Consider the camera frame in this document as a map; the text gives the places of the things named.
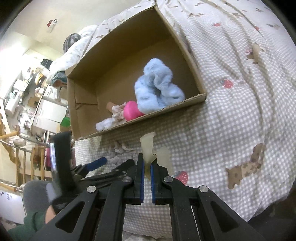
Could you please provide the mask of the left hand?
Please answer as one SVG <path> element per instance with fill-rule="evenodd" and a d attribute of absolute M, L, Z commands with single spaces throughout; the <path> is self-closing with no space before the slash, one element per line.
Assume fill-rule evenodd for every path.
<path fill-rule="evenodd" d="M 55 216 L 56 216 L 55 210 L 53 209 L 53 206 L 50 205 L 45 213 L 45 224 L 50 222 Z"/>

